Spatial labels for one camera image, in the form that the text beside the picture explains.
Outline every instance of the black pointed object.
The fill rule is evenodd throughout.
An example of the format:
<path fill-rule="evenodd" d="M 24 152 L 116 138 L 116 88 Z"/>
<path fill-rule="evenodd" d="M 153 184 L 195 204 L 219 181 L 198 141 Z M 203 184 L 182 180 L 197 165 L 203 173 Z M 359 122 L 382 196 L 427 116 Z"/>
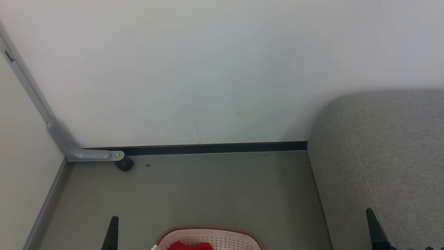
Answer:
<path fill-rule="evenodd" d="M 119 238 L 119 217 L 113 216 L 103 241 L 102 250 L 117 250 Z"/>
<path fill-rule="evenodd" d="M 375 213 L 371 208 L 365 210 L 367 214 L 367 224 L 369 225 L 370 241 L 373 250 L 393 250 L 396 249 L 390 245 L 389 240 L 384 234 Z"/>

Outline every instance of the metal bracket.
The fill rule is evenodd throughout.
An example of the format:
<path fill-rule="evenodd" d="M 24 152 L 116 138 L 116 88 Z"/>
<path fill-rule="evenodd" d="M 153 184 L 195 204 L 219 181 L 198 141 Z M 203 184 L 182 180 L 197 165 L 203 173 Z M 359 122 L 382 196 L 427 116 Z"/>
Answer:
<path fill-rule="evenodd" d="M 53 120 L 46 124 L 46 128 L 68 161 L 120 161 L 125 156 L 122 151 L 81 149 Z"/>
<path fill-rule="evenodd" d="M 125 154 L 122 151 L 81 149 L 69 136 L 66 135 L 60 125 L 57 124 L 48 113 L 47 108 L 42 104 L 41 97 L 37 96 L 35 89 L 29 83 L 28 76 L 23 74 L 19 62 L 20 58 L 12 57 L 14 53 L 8 50 L 1 37 L 0 52 L 8 61 L 9 66 L 11 66 L 34 106 L 46 122 L 46 127 L 49 133 L 52 135 L 52 138 L 68 161 L 120 161 L 123 159 Z"/>

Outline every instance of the black baseboard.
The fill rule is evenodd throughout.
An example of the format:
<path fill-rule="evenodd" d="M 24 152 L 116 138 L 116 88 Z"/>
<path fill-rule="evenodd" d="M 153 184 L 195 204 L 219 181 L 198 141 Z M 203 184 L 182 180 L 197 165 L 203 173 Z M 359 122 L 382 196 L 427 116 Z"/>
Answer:
<path fill-rule="evenodd" d="M 202 145 L 167 145 L 140 147 L 94 148 L 123 151 L 125 155 L 192 154 L 192 153 L 240 153 L 307 150 L 307 141 L 226 143 Z"/>

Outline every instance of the white object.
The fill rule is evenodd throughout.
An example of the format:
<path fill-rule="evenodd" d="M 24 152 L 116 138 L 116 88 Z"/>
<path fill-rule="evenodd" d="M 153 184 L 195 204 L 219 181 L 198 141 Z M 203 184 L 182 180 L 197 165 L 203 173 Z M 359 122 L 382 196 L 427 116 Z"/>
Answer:
<path fill-rule="evenodd" d="M 178 229 L 168 232 L 158 242 L 156 250 L 168 250 L 175 242 L 195 246 L 202 242 L 211 244 L 214 250 L 263 250 L 259 239 L 241 232 L 217 229 Z"/>
<path fill-rule="evenodd" d="M 433 0 L 0 3 L 84 147 L 307 140 L 339 95 L 443 86 L 442 13 Z"/>

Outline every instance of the gray floor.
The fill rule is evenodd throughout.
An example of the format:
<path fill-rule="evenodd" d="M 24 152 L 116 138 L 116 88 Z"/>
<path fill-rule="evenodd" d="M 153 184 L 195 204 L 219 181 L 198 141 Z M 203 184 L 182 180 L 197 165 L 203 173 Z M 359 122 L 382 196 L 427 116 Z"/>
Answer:
<path fill-rule="evenodd" d="M 113 215 L 121 250 L 149 250 L 188 224 L 246 229 L 267 250 L 331 249 L 306 151 L 132 159 L 128 173 L 76 164 L 40 249 L 99 250 Z"/>

